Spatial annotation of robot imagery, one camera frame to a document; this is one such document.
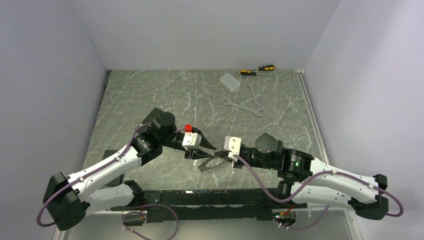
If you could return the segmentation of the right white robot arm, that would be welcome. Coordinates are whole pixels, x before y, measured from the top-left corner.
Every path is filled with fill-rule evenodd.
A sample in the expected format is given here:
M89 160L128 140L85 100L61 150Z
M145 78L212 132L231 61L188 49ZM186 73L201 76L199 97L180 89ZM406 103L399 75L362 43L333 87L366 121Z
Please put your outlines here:
M280 207L291 204L320 204L354 211L356 215L381 220L388 215L389 200L384 175L362 176L334 167L306 152L286 148L268 133L259 136L253 147L241 138L226 136L216 157L233 168L247 167L265 194ZM260 180L255 168L275 170L281 178L275 193Z

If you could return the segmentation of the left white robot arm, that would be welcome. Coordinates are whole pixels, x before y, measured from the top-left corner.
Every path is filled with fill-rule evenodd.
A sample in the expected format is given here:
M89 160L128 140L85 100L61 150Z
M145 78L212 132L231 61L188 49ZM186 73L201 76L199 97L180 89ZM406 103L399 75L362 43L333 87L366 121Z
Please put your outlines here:
M105 185L154 160L164 147L182 151L184 158L191 160L211 158L212 155L202 149L216 149L200 129L193 126L177 128L172 113L155 107L134 130L128 143L113 155L69 175L54 174L49 179L36 223L40 227L53 224L64 231L97 211L120 206L139 209L144 203L144 192L134 180L110 188ZM45 210L52 224L42 223Z

